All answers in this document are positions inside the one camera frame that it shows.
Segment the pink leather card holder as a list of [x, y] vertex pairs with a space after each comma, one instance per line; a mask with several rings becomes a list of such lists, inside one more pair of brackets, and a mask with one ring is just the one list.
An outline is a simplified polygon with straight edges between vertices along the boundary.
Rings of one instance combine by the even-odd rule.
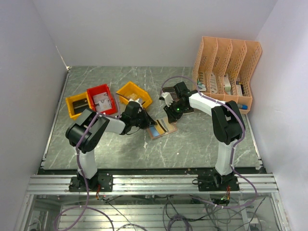
[[167, 117], [158, 119], [155, 122], [156, 125], [147, 128], [151, 139], [157, 139], [178, 130], [176, 123], [169, 123]]

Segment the yellow bin with cards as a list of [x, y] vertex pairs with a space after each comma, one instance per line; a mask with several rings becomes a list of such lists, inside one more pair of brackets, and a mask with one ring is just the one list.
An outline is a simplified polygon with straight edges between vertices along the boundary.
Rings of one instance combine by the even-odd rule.
[[141, 100], [142, 107], [147, 108], [153, 102], [149, 93], [132, 81], [129, 81], [122, 88], [120, 88], [116, 94], [119, 96], [120, 102], [125, 105], [128, 104], [129, 100]]

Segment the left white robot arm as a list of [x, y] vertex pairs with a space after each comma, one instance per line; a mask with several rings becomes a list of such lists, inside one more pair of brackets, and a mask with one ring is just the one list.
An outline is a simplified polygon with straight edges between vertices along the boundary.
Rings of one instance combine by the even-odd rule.
[[111, 192], [113, 177], [101, 173], [95, 163], [94, 149], [106, 132], [129, 135], [132, 127], [148, 129], [157, 123], [139, 102], [130, 101], [119, 117], [85, 109], [65, 133], [77, 155], [77, 175], [70, 180], [70, 192]]

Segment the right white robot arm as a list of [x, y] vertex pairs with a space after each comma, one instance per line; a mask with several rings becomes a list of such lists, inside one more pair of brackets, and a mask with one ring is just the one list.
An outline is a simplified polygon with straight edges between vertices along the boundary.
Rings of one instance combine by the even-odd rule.
[[210, 115], [213, 132], [218, 140], [218, 157], [214, 173], [197, 183], [224, 190], [234, 178], [234, 155], [236, 146], [245, 137], [245, 125], [235, 101], [219, 101], [202, 94], [198, 89], [189, 90], [184, 82], [174, 86], [178, 100], [171, 93], [161, 91], [160, 100], [165, 102], [164, 111], [169, 123], [178, 121], [185, 110], [197, 109]]

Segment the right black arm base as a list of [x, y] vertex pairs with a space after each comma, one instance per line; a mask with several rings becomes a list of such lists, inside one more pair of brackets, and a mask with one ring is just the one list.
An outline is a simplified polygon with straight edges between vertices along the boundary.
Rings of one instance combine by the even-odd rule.
[[233, 174], [226, 176], [219, 174], [198, 175], [192, 184], [197, 185], [200, 192], [239, 191], [240, 189], [237, 177]]

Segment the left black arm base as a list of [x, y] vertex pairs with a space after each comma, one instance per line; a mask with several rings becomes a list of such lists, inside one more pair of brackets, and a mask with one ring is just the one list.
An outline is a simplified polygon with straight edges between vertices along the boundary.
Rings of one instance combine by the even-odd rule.
[[90, 192], [111, 192], [113, 189], [113, 176], [106, 172], [97, 172], [91, 179], [84, 180], [79, 173], [70, 180], [70, 192], [86, 192], [86, 182]]

